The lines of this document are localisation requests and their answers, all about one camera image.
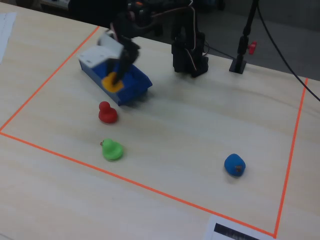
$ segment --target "orange tape line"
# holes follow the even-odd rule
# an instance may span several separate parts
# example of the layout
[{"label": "orange tape line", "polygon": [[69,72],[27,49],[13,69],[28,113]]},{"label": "orange tape line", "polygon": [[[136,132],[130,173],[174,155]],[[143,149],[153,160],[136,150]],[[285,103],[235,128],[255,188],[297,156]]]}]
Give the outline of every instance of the orange tape line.
[{"label": "orange tape line", "polygon": [[61,158],[63,158],[63,159],[69,160],[69,161],[71,161],[71,162],[74,162],[74,163],[83,165],[83,166],[85,166],[85,167],[88,167],[88,168],[97,170],[97,171],[99,171],[99,172],[101,172],[101,173],[108,174],[108,175],[113,176],[113,177],[115,177],[115,178],[117,178],[117,179],[121,179],[121,180],[123,180],[123,181],[126,181],[126,182],[128,182],[128,183],[134,184],[134,185],[139,186],[139,187],[141,187],[141,188],[150,190],[150,191],[152,191],[152,192],[154,192],[154,193],[156,193],[156,194],[160,194],[160,195],[162,195],[162,196],[165,196],[165,197],[167,197],[167,198],[176,200],[176,201],[178,201],[178,202],[180,202],[180,203],[189,205],[189,206],[194,207],[194,208],[196,208],[196,209],[200,209],[200,210],[205,211],[205,212],[207,212],[207,213],[217,215],[217,216],[222,217],[222,218],[224,218],[224,219],[228,219],[228,220],[230,220],[230,221],[232,221],[232,222],[235,222],[235,223],[237,223],[237,224],[241,224],[241,225],[243,225],[243,226],[245,226],[245,227],[251,228],[251,229],[253,229],[253,230],[256,230],[256,231],[261,232],[261,233],[263,233],[263,234],[269,235],[269,236],[271,236],[271,237],[274,236],[273,233],[268,232],[268,231],[265,231],[265,230],[263,230],[263,229],[260,229],[260,228],[258,228],[258,227],[256,227],[256,226],[253,226],[253,225],[250,225],[250,224],[245,223],[245,222],[243,222],[243,221],[240,221],[240,220],[234,219],[234,218],[232,218],[232,217],[223,215],[223,214],[221,214],[221,213],[212,211],[212,210],[210,210],[210,209],[208,209],[208,208],[205,208],[205,207],[196,205],[196,204],[194,204],[194,203],[192,203],[192,202],[185,201],[185,200],[183,200],[183,199],[181,199],[181,198],[172,196],[172,195],[170,195],[170,194],[168,194],[168,193],[165,193],[165,192],[163,192],[163,191],[159,191],[159,190],[157,190],[157,189],[154,189],[154,188],[152,188],[152,187],[149,187],[149,186],[144,185],[144,184],[142,184],[142,183],[139,183],[139,182],[137,182],[137,181],[131,180],[131,179],[126,178],[126,177],[124,177],[124,176],[120,176],[120,175],[115,174],[115,173],[113,173],[113,172],[104,170],[104,169],[99,168],[99,167],[97,167],[97,166],[94,166],[94,165],[85,163],[85,162],[83,162],[83,161],[76,160],[76,159],[74,159],[74,158],[72,158],[72,157],[65,156],[65,155],[63,155],[63,154],[60,154],[60,153],[57,153],[57,152],[54,152],[54,151],[51,151],[51,150],[49,150],[49,149],[47,149],[47,148],[44,148],[44,147],[42,147],[42,146],[38,146],[38,145],[36,145],[36,144],[33,144],[33,143],[31,143],[31,142],[22,140],[22,139],[20,139],[20,138],[17,138],[17,137],[15,137],[15,136],[11,136],[11,135],[6,134],[6,133],[3,133],[3,132],[0,132],[0,135],[5,136],[5,137],[10,138],[10,139],[13,139],[13,140],[16,140],[16,141],[19,141],[19,142],[21,142],[21,143],[27,144],[27,145],[29,145],[29,146],[32,146],[32,147],[37,148],[37,149],[40,149],[40,150],[45,151],[45,152],[47,152],[47,153],[50,153],[50,154],[53,154],[53,155],[55,155],[55,156],[61,157]]},{"label": "orange tape line", "polygon": [[[308,78],[305,79],[304,84],[305,84],[305,85],[308,84]],[[303,90],[302,90],[302,95],[301,95],[301,100],[300,100],[300,106],[299,106],[298,114],[297,114],[297,116],[296,116],[295,127],[294,127],[292,142],[291,142],[291,149],[290,149],[289,161],[288,161],[288,165],[287,165],[287,167],[286,167],[286,173],[285,173],[285,179],[284,179],[283,190],[282,190],[282,195],[281,195],[281,201],[280,201],[280,206],[279,206],[279,210],[278,210],[278,215],[277,215],[277,217],[276,217],[276,222],[275,222],[275,228],[274,228],[274,234],[273,234],[273,235],[274,235],[273,237],[274,237],[275,239],[277,238],[277,235],[278,235],[278,230],[279,230],[279,225],[280,225],[281,214],[282,214],[282,210],[283,210],[283,208],[284,208],[286,191],[287,191],[288,180],[289,180],[290,169],[291,169],[291,163],[292,163],[292,158],[293,158],[293,156],[294,156],[294,150],[295,150],[297,133],[298,133],[299,122],[300,122],[300,116],[301,116],[302,106],[303,106],[303,104],[304,104],[305,94],[306,94],[306,88],[304,87]]]},{"label": "orange tape line", "polygon": [[66,60],[51,74],[51,76],[45,80],[44,83],[41,84],[41,86],[25,101],[24,104],[22,104],[21,107],[4,123],[4,125],[0,128],[0,132],[12,121],[12,119],[15,118],[15,116],[30,102],[30,100],[49,82],[50,79],[66,64],[66,62],[96,33],[96,31],[99,29],[99,26],[97,26],[92,33],[71,53],[70,56],[67,57]]}]

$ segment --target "wire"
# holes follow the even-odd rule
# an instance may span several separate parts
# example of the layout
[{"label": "wire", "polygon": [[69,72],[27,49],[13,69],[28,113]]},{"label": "wire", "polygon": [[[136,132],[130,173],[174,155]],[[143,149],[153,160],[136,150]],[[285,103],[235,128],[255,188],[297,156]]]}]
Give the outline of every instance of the wire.
[{"label": "wire", "polygon": [[206,53],[205,53],[204,55],[202,55],[202,56],[207,56],[208,53],[209,53],[209,51],[210,51],[209,43],[208,43],[207,41],[205,41],[205,42],[207,43],[207,45],[205,45],[205,46],[208,48],[208,50],[207,50]]},{"label": "wire", "polygon": [[304,82],[298,77],[298,75],[292,70],[292,68],[291,68],[291,67],[289,66],[289,64],[287,63],[285,57],[282,55],[281,51],[279,50],[278,46],[276,45],[274,39],[272,38],[272,36],[271,36],[271,34],[270,34],[270,32],[269,32],[266,24],[265,24],[265,21],[264,21],[262,15],[261,15],[261,12],[260,12],[259,4],[257,5],[257,11],[258,11],[259,17],[260,17],[260,19],[261,19],[261,22],[262,22],[262,24],[263,24],[263,27],[264,27],[264,29],[265,29],[265,31],[266,31],[266,34],[267,34],[268,37],[270,38],[273,46],[275,47],[276,51],[279,53],[279,55],[280,55],[280,57],[282,58],[284,64],[287,66],[287,68],[290,70],[290,72],[296,77],[296,79],[298,79],[299,82],[305,87],[305,89],[307,89],[307,90],[309,91],[309,93],[311,93],[311,94],[320,102],[320,98],[319,98],[317,95],[315,95],[315,94],[307,87],[307,85],[305,85],[305,83],[304,83]]},{"label": "wire", "polygon": [[151,17],[155,18],[155,17],[159,17],[159,16],[162,16],[162,15],[171,13],[171,12],[175,12],[175,11],[179,11],[179,10],[182,10],[182,9],[191,8],[192,11],[193,11],[193,49],[192,50],[195,50],[196,49],[196,45],[197,45],[196,44],[196,40],[197,40],[197,36],[196,36],[196,10],[192,7],[193,3],[194,3],[194,1],[191,0],[190,4],[188,6],[177,7],[177,8],[171,9],[171,10],[167,10],[167,11],[163,11],[163,12],[160,12],[160,13],[156,13],[156,14],[151,15]]},{"label": "wire", "polygon": [[185,48],[185,50],[186,50],[186,52],[188,53],[188,55],[189,55],[189,57],[190,57],[190,59],[191,59],[192,65],[193,65],[193,67],[194,67],[194,70],[197,71],[195,62],[194,62],[194,60],[192,59],[192,56],[191,56],[190,52],[189,52],[188,49],[186,49],[186,48]]},{"label": "wire", "polygon": [[208,47],[209,49],[211,49],[211,50],[213,50],[213,51],[216,51],[217,53],[220,53],[220,54],[222,54],[222,55],[225,55],[225,56],[227,56],[227,57],[229,57],[229,58],[231,58],[231,59],[235,59],[233,56],[231,56],[231,55],[229,55],[229,54],[227,54],[227,53],[225,53],[225,52],[223,52],[223,51],[220,51],[220,50],[218,50],[218,49],[210,46],[209,43],[207,42],[207,40],[205,40],[205,43],[206,43],[205,46]]}]

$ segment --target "black stand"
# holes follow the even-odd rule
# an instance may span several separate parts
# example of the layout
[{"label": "black stand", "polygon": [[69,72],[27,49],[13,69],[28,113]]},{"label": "black stand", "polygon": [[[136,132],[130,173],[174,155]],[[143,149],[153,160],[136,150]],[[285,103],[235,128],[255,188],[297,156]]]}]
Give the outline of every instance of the black stand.
[{"label": "black stand", "polygon": [[205,34],[198,31],[197,13],[190,7],[175,15],[171,39],[173,67],[176,73],[191,74],[196,78],[208,71],[207,56],[203,56]]},{"label": "black stand", "polygon": [[233,59],[230,69],[230,72],[242,74],[244,72],[247,61],[244,60],[244,54],[246,54],[248,44],[249,44],[249,34],[251,32],[252,21],[254,20],[254,16],[256,13],[256,9],[258,6],[259,0],[252,0],[252,5],[250,9],[250,13],[248,19],[246,21],[246,25],[243,29],[243,36],[240,37],[239,46],[238,46],[238,55],[236,59]]}]

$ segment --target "red game piece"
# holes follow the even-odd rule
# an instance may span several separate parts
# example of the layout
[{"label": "red game piece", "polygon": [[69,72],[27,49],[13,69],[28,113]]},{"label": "red game piece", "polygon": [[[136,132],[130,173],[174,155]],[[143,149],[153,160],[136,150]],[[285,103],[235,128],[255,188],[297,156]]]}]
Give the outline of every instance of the red game piece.
[{"label": "red game piece", "polygon": [[248,46],[249,54],[250,54],[250,55],[253,55],[253,54],[255,53],[257,44],[258,44],[257,41],[253,41],[253,42]]},{"label": "red game piece", "polygon": [[99,119],[106,124],[113,124],[118,119],[117,111],[110,107],[110,104],[106,101],[102,101],[99,104]]}]

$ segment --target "green toy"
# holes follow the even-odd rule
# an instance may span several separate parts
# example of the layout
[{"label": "green toy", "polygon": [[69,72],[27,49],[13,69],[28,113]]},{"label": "green toy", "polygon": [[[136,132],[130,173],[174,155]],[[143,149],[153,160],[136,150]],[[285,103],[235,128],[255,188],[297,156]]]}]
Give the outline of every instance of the green toy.
[{"label": "green toy", "polygon": [[110,162],[118,160],[124,154],[120,143],[112,141],[110,138],[103,140],[100,145],[102,146],[102,155]]}]

